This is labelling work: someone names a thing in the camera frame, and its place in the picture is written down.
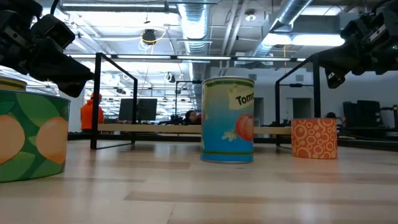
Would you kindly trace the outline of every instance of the black equipment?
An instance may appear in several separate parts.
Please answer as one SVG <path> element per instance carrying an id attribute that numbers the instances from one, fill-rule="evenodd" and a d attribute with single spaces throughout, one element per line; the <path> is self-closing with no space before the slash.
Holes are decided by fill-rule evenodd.
<path id="1" fill-rule="evenodd" d="M 376 14 L 377 7 L 384 3 Z M 345 39 L 342 46 L 317 53 L 329 88 L 340 86 L 349 72 L 362 75 L 375 71 L 382 75 L 392 70 L 398 61 L 398 0 L 381 1 L 372 12 L 350 21 L 340 36 Z"/>
<path id="2" fill-rule="evenodd" d="M 122 99 L 120 102 L 119 120 L 131 121 L 133 99 Z M 137 104 L 137 119 L 141 121 L 156 120 L 157 99 L 139 99 Z"/>
<path id="3" fill-rule="evenodd" d="M 90 69 L 63 54 L 75 40 L 74 33 L 51 14 L 42 15 L 34 0 L 0 0 L 0 65 L 28 74 L 39 81 L 52 81 L 60 91 L 78 97 Z M 33 18 L 37 22 L 30 28 Z"/>

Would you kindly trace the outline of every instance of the cylindrical container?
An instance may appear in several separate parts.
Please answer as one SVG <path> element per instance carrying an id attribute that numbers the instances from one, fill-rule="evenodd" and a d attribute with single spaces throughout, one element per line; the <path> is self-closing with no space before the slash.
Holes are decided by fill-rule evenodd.
<path id="1" fill-rule="evenodd" d="M 56 96 L 0 90 L 0 182 L 63 172 L 69 104 Z"/>
<path id="2" fill-rule="evenodd" d="M 336 119 L 294 119 L 292 155 L 309 159 L 337 159 Z"/>
<path id="3" fill-rule="evenodd" d="M 0 90 L 20 90 L 26 91 L 27 83 L 15 78 L 0 76 Z"/>
<path id="4" fill-rule="evenodd" d="M 217 77 L 202 83 L 201 159 L 219 163 L 253 161 L 254 82 Z"/>

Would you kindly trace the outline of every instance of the ceiling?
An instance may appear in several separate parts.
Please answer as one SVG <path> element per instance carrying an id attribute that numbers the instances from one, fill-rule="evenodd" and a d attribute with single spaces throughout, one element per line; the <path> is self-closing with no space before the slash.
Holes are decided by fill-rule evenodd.
<path id="1" fill-rule="evenodd" d="M 38 1 L 45 7 L 45 13 L 49 11 L 52 1 L 41 0 Z M 90 2 L 87 0 L 64 0 L 63 3 L 80 4 Z M 103 1 L 92 0 L 95 4 L 104 4 Z M 153 1 L 111 1 L 118 4 L 137 4 L 145 8 L 147 3 L 153 4 Z M 169 1 L 169 6 L 174 7 L 175 2 L 182 1 Z M 207 5 L 210 8 L 210 18 L 208 23 L 209 34 L 206 39 L 202 39 L 209 43 L 208 55 L 220 55 L 223 48 L 224 36 L 228 30 L 228 22 L 234 21 L 234 27 L 237 29 L 237 35 L 231 48 L 231 55 L 248 54 L 253 51 L 263 40 L 264 37 L 264 20 L 267 15 L 277 13 L 280 8 L 280 1 L 278 0 L 251 0 L 245 5 L 246 10 L 253 9 L 256 17 L 253 21 L 247 21 L 244 18 L 238 26 L 239 13 L 245 1 L 240 1 L 238 10 L 235 15 L 232 15 L 231 9 L 233 8 L 233 1 L 207 1 L 216 2 L 216 4 Z M 327 1 L 327 0 L 314 0 L 311 4 L 301 13 L 300 17 L 295 23 L 297 27 L 311 28 L 312 34 L 323 32 L 327 28 L 320 24 L 308 25 L 304 20 L 305 16 L 318 16 L 327 17 L 326 19 L 333 19 L 346 12 L 351 12 L 357 15 L 358 11 L 366 10 L 375 4 L 377 1 L 368 1 L 368 6 L 365 6 L 362 1 Z M 164 1 L 155 1 L 155 3 L 163 4 Z M 131 12 L 131 9 L 126 12 L 119 11 L 61 11 L 56 12 L 56 16 L 64 21 L 69 28 L 76 34 L 76 40 L 69 45 L 65 51 L 66 54 L 94 54 L 95 52 L 104 52 L 106 54 L 156 54 L 156 55 L 184 55 L 187 54 L 186 46 L 187 38 L 182 30 L 182 18 L 177 13 L 163 13 L 152 12 L 152 9 L 147 7 L 146 11 Z M 141 35 L 146 29 L 154 29 L 155 36 L 158 41 L 153 47 L 140 44 Z M 232 43 L 231 31 L 228 43 Z M 305 58 L 309 55 L 330 48 L 330 46 L 304 46 L 304 45 L 279 45 L 273 47 L 269 56 L 274 57 L 299 57 Z M 86 65 L 92 71 L 95 69 L 93 60 L 79 60 L 82 64 Z M 147 63 L 147 62 L 134 62 L 122 61 L 117 62 L 123 69 L 127 70 L 130 74 L 134 75 L 139 80 L 139 97 L 152 97 L 158 98 L 158 114 L 165 117 L 174 112 L 174 99 L 175 84 L 167 81 L 167 75 L 174 75 L 176 80 L 192 80 L 192 65 L 190 62 L 179 63 Z M 296 63 L 274 63 L 265 68 L 255 68 L 248 70 L 246 68 L 236 68 L 231 66 L 226 72 L 226 75 L 238 75 L 246 77 L 248 74 L 256 74 L 257 85 L 265 83 L 273 83 L 281 77 L 286 69 L 295 66 Z M 220 73 L 220 68 L 217 63 L 209 63 L 211 69 L 208 71 L 207 77 L 215 77 Z M 103 78 L 101 78 L 101 94 L 104 100 L 101 104 L 106 110 L 108 116 L 116 116 L 118 110 L 114 107 L 119 105 L 119 99 L 130 97 L 132 80 L 123 75 L 117 68 L 113 67 L 108 62 L 103 62 L 101 71 Z M 12 70 L 2 68 L 0 70 L 5 76 L 15 77 Z M 311 74 L 306 70 L 301 71 L 305 75 L 304 83 L 311 83 Z M 28 82 L 30 91 L 45 92 L 58 95 L 56 85 L 52 83 L 38 82 L 29 76 L 17 75 Z M 86 86 L 86 98 L 92 92 L 92 82 L 88 82 Z M 120 94 L 117 89 L 122 89 L 124 92 Z M 194 108 L 197 103 L 195 100 L 195 93 L 190 85 L 184 86 L 178 102 L 178 111 L 183 113 L 191 108 Z"/>

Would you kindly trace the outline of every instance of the green container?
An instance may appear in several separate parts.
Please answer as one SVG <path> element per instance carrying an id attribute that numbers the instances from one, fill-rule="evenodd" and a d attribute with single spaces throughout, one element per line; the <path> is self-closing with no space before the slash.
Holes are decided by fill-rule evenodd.
<path id="1" fill-rule="evenodd" d="M 0 90 L 0 182 L 64 171 L 69 100 Z"/>

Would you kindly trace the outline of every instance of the computer monitor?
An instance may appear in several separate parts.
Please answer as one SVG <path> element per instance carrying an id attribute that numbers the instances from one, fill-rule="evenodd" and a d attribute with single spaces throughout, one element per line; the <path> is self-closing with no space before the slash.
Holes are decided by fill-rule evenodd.
<path id="1" fill-rule="evenodd" d="M 120 102 L 119 120 L 132 120 L 132 99 L 122 99 Z M 157 99 L 138 99 L 137 120 L 155 121 L 156 120 Z"/>

